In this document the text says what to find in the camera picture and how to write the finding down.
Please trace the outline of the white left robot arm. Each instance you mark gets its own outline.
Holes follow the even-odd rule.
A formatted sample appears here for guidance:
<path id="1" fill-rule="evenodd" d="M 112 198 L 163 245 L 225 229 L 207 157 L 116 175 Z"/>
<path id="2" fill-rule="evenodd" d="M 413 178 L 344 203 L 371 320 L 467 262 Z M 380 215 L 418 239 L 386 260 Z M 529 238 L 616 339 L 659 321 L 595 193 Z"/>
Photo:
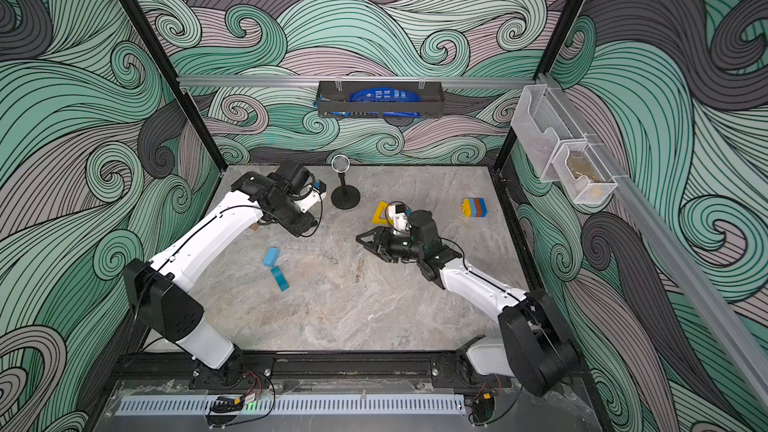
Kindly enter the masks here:
<path id="1" fill-rule="evenodd" d="M 205 317 L 190 290 L 203 272 L 242 232 L 253 225 L 279 225 L 299 238 L 320 219 L 326 184 L 307 168 L 287 161 L 267 175 L 247 172 L 200 222 L 165 250 L 122 270 L 127 297 L 137 320 L 212 370 L 233 368 L 238 348 Z"/>

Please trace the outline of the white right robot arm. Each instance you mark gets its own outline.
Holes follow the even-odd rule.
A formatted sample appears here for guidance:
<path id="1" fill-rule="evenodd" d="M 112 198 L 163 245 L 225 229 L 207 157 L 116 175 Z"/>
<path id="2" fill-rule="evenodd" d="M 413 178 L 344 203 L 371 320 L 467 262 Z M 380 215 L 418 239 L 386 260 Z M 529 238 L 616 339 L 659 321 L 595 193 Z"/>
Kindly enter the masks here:
<path id="1" fill-rule="evenodd" d="M 472 266 L 459 244 L 439 233 L 431 212 L 397 211 L 355 240 L 386 263 L 416 265 L 428 282 L 497 323 L 497 338 L 480 337 L 459 350 L 470 374 L 512 377 L 541 397 L 581 367 L 577 341 L 554 300 L 542 289 L 515 288 Z"/>

